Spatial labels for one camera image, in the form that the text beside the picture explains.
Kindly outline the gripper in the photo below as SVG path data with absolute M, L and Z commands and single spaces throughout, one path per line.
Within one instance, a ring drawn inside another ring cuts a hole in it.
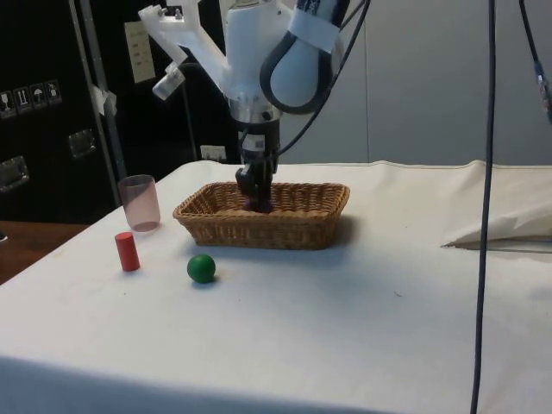
M 254 168 L 251 165 L 240 167 L 235 173 L 238 188 L 249 205 L 257 204 L 257 211 L 271 211 L 273 164 L 278 163 L 277 153 L 280 150 L 279 120 L 264 123 L 239 122 L 238 131 L 238 150 L 244 164 L 250 164 L 258 158 L 270 159 L 259 168 L 258 187 Z

